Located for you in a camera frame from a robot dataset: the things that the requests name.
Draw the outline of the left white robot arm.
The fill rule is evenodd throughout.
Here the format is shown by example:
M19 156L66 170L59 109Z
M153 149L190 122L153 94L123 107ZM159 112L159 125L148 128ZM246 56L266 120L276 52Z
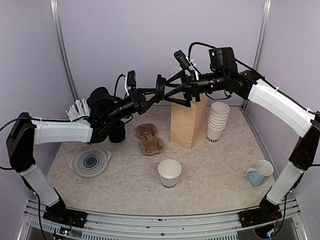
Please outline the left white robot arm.
M153 88L132 88L126 98L110 95L106 87L96 88L87 99L89 116L75 120L36 120L27 112L19 115L12 127L6 146L11 168L20 174L44 204L49 212L63 223L70 218L70 211L64 207L58 193L47 181L34 159L34 146L47 143L80 142L102 143L112 131L113 125L134 113L145 113L154 103L163 99L164 92Z

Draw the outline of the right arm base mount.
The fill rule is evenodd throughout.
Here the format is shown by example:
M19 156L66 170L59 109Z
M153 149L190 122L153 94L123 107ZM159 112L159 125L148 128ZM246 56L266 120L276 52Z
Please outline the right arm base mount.
M266 195L258 207L240 211L238 216L242 228L268 223L283 217L279 204L274 205L268 201Z

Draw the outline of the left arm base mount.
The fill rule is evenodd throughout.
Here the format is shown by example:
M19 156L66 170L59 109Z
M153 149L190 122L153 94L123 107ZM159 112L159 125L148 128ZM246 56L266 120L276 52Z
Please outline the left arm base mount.
M88 214L84 211L67 208L61 198L53 206L46 206L43 214L45 220L81 229L84 228L87 216Z

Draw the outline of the white paper coffee cup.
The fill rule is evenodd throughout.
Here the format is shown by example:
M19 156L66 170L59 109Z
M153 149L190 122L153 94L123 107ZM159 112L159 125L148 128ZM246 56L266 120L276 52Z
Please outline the white paper coffee cup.
M157 171L162 186L166 189L172 189L178 183L182 173L182 166L174 159L166 159L159 163Z

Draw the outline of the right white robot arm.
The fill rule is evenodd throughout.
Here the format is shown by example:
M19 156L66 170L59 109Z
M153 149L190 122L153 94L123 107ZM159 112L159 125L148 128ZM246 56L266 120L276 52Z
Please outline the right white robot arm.
M192 99L198 102L204 93L235 93L272 113L299 137L288 163L265 196L268 202L255 212L260 222L266 222L276 212L274 205L283 200L313 164L320 140L320 114L296 103L254 69L248 67L239 72L240 61L231 47L212 48L208 52L211 72L203 74L190 68L191 61L181 50L174 53L182 70L166 81L165 85L172 90L164 95L165 101L190 107Z

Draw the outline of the black coffee cup lid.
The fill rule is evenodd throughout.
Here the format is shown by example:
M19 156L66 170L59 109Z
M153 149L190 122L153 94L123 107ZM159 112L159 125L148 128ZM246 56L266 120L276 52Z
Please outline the black coffee cup lid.
M162 77L161 74L157 75L156 78L156 85L155 85L155 103L159 103L164 99L165 94L165 87L166 87L166 78Z

